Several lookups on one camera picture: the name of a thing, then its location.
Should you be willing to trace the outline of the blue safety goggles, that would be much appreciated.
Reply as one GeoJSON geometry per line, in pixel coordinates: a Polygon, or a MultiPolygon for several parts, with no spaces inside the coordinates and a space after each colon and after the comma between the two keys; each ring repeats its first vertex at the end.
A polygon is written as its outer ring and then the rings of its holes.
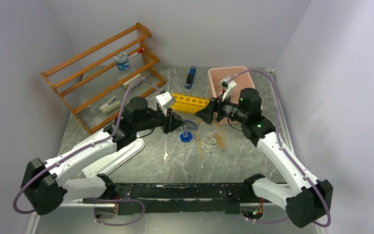
{"type": "Polygon", "coordinates": [[[190,129],[190,130],[197,130],[198,129],[197,123],[194,122],[194,121],[191,121],[191,120],[184,120],[184,127],[186,129],[190,129]]]}

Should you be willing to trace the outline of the graduated cylinder blue base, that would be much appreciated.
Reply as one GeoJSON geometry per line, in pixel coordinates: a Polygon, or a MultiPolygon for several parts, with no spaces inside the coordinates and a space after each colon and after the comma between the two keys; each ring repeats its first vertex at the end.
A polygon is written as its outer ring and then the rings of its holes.
{"type": "Polygon", "coordinates": [[[179,135],[179,137],[180,137],[180,140],[182,142],[190,142],[193,139],[192,133],[187,130],[187,128],[185,127],[185,125],[182,125],[180,127],[180,135],[179,135]]]}

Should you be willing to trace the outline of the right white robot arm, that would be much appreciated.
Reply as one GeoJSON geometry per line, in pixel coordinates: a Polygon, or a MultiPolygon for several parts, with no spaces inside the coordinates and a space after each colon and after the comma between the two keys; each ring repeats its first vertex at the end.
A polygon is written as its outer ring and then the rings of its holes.
{"type": "Polygon", "coordinates": [[[254,88],[240,91],[238,103],[212,98],[195,116],[211,124],[224,118],[240,123],[243,135],[261,150],[276,166],[287,186],[272,182],[262,175],[247,179],[243,195],[247,201],[266,199],[285,210],[288,219],[303,228],[327,216],[331,221],[330,208],[333,186],[328,180],[319,180],[285,145],[277,127],[262,115],[262,99],[254,88]]]}

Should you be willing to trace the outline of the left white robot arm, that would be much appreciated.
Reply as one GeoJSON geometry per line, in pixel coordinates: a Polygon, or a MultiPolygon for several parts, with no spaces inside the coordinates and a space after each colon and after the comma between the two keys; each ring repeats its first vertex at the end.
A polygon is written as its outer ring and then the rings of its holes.
{"type": "Polygon", "coordinates": [[[93,135],[79,148],[46,161],[35,158],[28,162],[21,183],[33,212],[45,215],[55,210],[63,201],[96,197],[104,203],[115,197],[112,181],[105,175],[90,179],[74,179],[81,169],[99,159],[117,153],[137,139],[137,133],[160,127],[167,134],[183,125],[171,106],[175,98],[164,92],[157,95],[156,109],[148,107],[143,97],[133,97],[121,107],[116,122],[93,135]]]}

